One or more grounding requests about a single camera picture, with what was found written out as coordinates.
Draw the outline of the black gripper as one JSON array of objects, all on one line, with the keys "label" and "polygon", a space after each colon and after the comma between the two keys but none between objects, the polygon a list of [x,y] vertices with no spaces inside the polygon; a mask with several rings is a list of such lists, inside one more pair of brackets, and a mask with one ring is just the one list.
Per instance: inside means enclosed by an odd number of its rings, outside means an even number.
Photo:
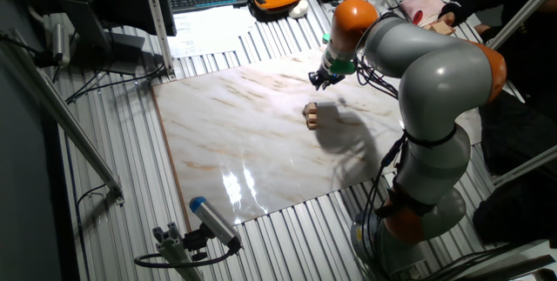
[{"label": "black gripper", "polygon": [[346,78],[345,75],[330,75],[326,70],[316,70],[308,75],[315,90],[319,90],[322,84],[335,85]]}]

